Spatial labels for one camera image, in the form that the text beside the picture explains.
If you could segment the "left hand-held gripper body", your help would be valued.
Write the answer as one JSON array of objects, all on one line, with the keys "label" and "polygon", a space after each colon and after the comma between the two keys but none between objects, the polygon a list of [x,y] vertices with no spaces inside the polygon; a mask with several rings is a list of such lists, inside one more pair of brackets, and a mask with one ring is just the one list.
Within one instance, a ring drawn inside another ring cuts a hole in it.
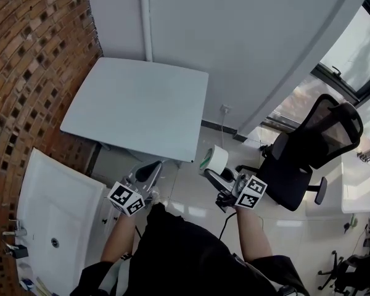
[{"label": "left hand-held gripper body", "polygon": [[152,201],[153,182],[138,181],[130,177],[116,182],[107,195],[111,204],[126,216],[133,216]]}]

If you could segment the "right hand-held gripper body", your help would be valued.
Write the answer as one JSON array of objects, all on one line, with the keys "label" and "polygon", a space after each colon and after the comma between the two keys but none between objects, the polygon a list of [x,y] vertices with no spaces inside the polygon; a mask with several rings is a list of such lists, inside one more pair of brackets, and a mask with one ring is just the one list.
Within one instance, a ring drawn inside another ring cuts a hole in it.
[{"label": "right hand-held gripper body", "polygon": [[215,203],[226,212],[228,207],[253,210],[267,189],[267,184],[255,175],[240,174],[229,189],[220,191]]}]

